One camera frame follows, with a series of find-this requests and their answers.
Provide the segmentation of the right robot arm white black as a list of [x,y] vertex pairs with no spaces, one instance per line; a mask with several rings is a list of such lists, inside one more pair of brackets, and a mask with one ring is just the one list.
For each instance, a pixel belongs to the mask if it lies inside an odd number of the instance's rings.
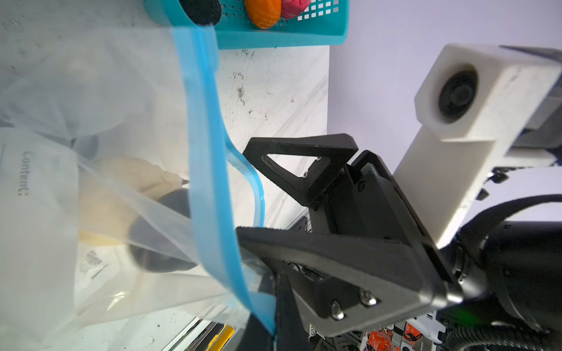
[[447,350],[561,349],[561,224],[512,221],[560,195],[493,206],[439,249],[382,159],[349,135],[254,137],[244,156],[308,208],[312,229],[237,229],[277,298],[277,333],[251,317],[240,350],[310,350],[307,325],[339,336],[429,312]]

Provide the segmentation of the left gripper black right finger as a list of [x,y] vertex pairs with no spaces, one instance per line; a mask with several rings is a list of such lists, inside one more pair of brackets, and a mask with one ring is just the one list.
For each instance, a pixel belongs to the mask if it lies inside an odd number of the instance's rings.
[[275,282],[276,294],[276,350],[311,350],[308,334],[304,330],[294,291],[285,273],[279,273]]

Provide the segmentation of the pink apple toy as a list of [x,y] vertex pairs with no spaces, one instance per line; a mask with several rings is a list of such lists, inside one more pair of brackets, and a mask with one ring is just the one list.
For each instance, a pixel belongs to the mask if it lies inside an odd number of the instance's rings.
[[310,0],[282,0],[281,18],[290,20],[300,16],[310,6]]

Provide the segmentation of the smooth orange toy fruit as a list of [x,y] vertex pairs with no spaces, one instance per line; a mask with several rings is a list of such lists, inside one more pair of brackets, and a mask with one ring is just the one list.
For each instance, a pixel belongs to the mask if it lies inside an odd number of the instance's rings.
[[281,17],[281,0],[245,0],[245,10],[251,22],[259,29],[270,29]]

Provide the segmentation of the dark avocado toy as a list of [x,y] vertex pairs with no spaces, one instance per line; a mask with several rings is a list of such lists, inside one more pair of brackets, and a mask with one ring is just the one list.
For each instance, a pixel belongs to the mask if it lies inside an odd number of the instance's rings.
[[218,0],[180,0],[188,18],[198,26],[215,26],[222,17],[222,6]]
[[[162,196],[158,203],[190,219],[188,195],[189,190],[181,188]],[[198,265],[141,216],[131,225],[129,239],[132,243],[128,248],[133,260],[147,272],[189,271]]]

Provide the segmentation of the cream round toy food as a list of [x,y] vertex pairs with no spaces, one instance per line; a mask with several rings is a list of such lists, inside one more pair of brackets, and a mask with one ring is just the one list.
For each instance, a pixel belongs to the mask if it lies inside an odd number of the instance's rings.
[[[187,183],[180,175],[131,156],[95,162],[105,179],[130,187],[151,200],[178,190]],[[79,240],[93,247],[120,245],[138,218],[118,194],[81,168],[79,173]]]

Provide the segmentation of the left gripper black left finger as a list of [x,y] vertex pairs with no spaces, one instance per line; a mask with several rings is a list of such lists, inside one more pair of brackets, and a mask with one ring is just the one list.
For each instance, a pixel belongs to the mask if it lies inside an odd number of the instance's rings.
[[252,314],[236,351],[273,351],[274,339],[262,323]]

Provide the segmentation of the clear zip top bag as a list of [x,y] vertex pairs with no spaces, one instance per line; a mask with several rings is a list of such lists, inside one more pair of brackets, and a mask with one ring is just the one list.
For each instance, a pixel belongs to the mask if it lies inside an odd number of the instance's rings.
[[241,252],[264,191],[231,142],[211,27],[103,29],[1,75],[1,349],[182,307],[274,333]]

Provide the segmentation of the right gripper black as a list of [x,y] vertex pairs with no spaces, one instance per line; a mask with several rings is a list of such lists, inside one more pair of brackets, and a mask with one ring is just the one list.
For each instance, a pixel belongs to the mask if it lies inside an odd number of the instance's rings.
[[[345,133],[253,137],[243,152],[257,171],[309,207],[313,233],[237,228],[239,243],[287,274],[304,321],[326,336],[387,326],[463,300],[380,156],[364,151],[347,164],[357,152]],[[272,155],[313,163],[298,176]]]

